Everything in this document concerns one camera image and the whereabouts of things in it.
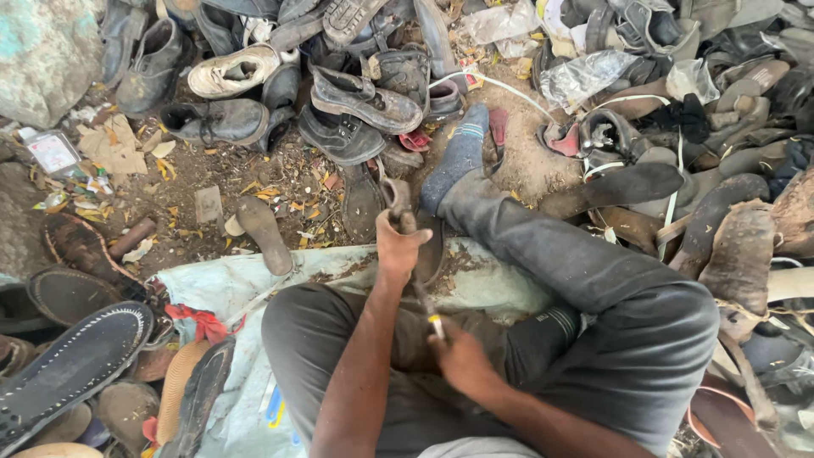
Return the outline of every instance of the hand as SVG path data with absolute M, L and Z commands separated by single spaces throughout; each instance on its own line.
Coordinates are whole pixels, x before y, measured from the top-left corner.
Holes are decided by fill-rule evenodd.
M 421 229 L 409 236 L 403 236 L 390 225 L 389 218 L 389 209 L 376 217 L 376 251 L 379 252 L 379 273 L 407 284 L 410 272 L 418 262 L 418 247 L 430 241 L 432 230 Z
M 480 342 L 455 323 L 447 319 L 443 322 L 450 343 L 442 341 L 435 334 L 431 334 L 427 342 L 435 352 L 444 379 L 470 399 L 478 399 L 485 390 L 504 385 L 486 358 Z

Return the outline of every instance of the leg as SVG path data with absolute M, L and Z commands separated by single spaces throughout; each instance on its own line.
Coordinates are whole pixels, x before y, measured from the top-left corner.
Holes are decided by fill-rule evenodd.
M 597 315 L 524 389 L 663 455 L 712 356 L 719 318 L 710 293 L 652 258 L 525 209 L 481 170 L 446 192 L 438 215 Z M 509 334 L 510 355 L 535 350 L 514 348 Z
M 263 344 L 289 415 L 307 447 L 328 381 L 364 305 L 363 296 L 340 293 L 321 284 L 301 284 L 283 289 L 266 308 Z M 471 315 L 463 325 L 493 342 L 495 355 L 505 353 L 505 334 L 495 330 L 499 326 Z M 431 370 L 434 363 L 426 345 L 427 332 L 422 316 L 400 310 L 392 366 L 410 372 Z M 504 426 L 462 412 L 445 402 L 442 395 L 429 392 L 428 386 L 439 392 L 452 390 L 431 374 L 390 371 L 377 456 L 418 456 L 431 445 L 473 434 L 507 435 Z

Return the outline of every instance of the white sneaker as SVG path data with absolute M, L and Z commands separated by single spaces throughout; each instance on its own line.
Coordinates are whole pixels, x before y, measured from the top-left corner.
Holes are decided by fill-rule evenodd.
M 265 43 L 201 62 L 190 71 L 190 89 L 207 99 L 227 99 L 258 86 L 280 66 L 280 56 Z

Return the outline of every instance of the gray pants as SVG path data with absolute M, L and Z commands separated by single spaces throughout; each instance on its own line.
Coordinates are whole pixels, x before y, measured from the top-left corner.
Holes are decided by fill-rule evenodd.
M 438 213 L 562 297 L 553 311 L 510 328 L 474 312 L 453 317 L 484 344 L 498 372 L 663 456 L 712 356 L 719 316 L 710 293 L 653 258 L 525 209 L 479 170 L 455 184 Z M 364 303 L 320 284 L 287 288 L 269 301 L 265 349 L 307 445 Z M 597 321 L 575 339 L 579 312 Z M 437 375 L 428 332 L 422 315 L 400 310 L 376 455 L 415 457 L 459 438 L 515 437 Z

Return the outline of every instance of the foot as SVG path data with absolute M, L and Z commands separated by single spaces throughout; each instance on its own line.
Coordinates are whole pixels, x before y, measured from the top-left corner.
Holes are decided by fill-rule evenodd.
M 472 105 L 461 122 L 455 127 L 452 138 L 447 143 L 440 164 L 424 180 L 419 201 L 421 208 L 431 214 L 438 210 L 438 204 L 449 188 L 466 172 L 484 166 L 484 133 L 489 127 L 489 110 L 483 103 Z

